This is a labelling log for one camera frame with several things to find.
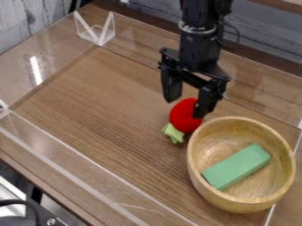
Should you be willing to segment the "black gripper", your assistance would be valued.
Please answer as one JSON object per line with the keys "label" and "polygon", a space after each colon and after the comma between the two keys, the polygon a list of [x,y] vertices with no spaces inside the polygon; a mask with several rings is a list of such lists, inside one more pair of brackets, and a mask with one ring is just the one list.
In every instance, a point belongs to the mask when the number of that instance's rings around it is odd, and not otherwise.
{"label": "black gripper", "polygon": [[182,95],[183,83],[196,88],[194,118],[203,118],[224,98],[230,76],[218,65],[223,29],[180,32],[179,49],[163,47],[160,70],[163,96],[168,103]]}

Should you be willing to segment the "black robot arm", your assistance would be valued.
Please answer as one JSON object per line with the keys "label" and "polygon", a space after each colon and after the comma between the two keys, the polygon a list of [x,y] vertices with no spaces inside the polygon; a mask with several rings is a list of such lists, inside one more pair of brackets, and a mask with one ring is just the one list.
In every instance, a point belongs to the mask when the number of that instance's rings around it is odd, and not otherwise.
{"label": "black robot arm", "polygon": [[194,118],[203,118],[224,97],[227,72],[218,64],[224,16],[231,12],[234,0],[179,0],[182,19],[179,49],[163,47],[158,63],[162,90],[167,102],[174,102],[187,83],[198,89]]}

